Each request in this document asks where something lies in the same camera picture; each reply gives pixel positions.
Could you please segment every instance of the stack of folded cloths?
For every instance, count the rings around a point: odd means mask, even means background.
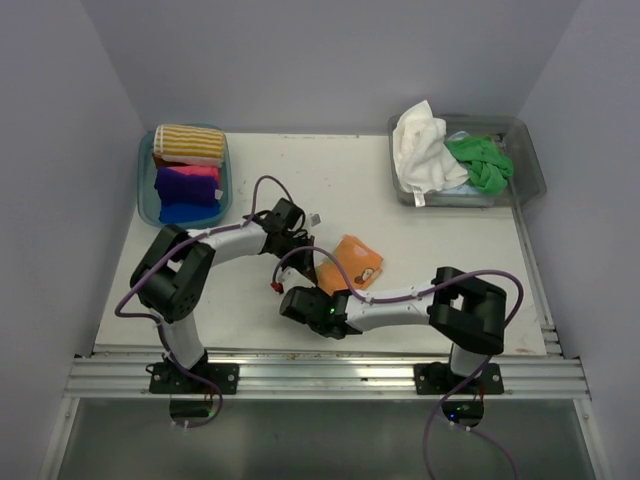
[[[162,223],[187,223],[220,213],[224,134],[186,125],[160,125],[153,141],[155,188]]]

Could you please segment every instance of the teal plastic bin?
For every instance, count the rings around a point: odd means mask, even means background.
[[[219,128],[213,125],[202,123],[190,124],[194,127]],[[158,169],[153,162],[153,137],[155,130],[147,133],[140,142],[138,151],[138,214],[149,225],[163,227],[165,224],[160,222],[160,197],[154,188],[156,182],[156,174]],[[233,189],[231,188],[231,158],[229,157],[229,147],[227,139],[224,141],[224,162],[220,167],[220,185],[222,190],[222,198],[220,202],[220,213],[217,215],[198,220],[197,222],[187,222],[178,224],[182,228],[209,228],[217,225],[227,214],[233,201]]]

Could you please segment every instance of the striped cloth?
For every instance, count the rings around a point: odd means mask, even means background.
[[[160,125],[153,154],[169,163],[220,167],[224,161],[224,133],[187,125]]]

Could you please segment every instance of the purple cloth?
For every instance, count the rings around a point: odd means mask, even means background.
[[[159,168],[154,186],[164,205],[190,203],[211,207],[217,202],[218,182],[210,175],[183,175],[170,168]]]
[[[173,203],[171,205],[162,204],[160,209],[160,221],[164,224],[188,223],[215,217],[220,213],[220,204],[213,207],[202,207],[200,205],[189,205],[188,203]]]

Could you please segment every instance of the gray bin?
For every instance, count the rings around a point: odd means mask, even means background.
[[[514,117],[483,115],[438,115],[447,122],[447,137],[464,130],[470,135],[490,135],[503,153],[513,161],[514,173],[509,185],[499,195],[456,195],[443,192],[427,193],[424,196],[430,207],[491,207],[510,206],[518,202],[524,205],[529,200],[547,192],[538,157],[533,148],[529,130],[524,122]],[[393,163],[393,130],[400,115],[389,119],[389,153],[391,179],[400,203],[415,205],[412,192],[400,187]]]

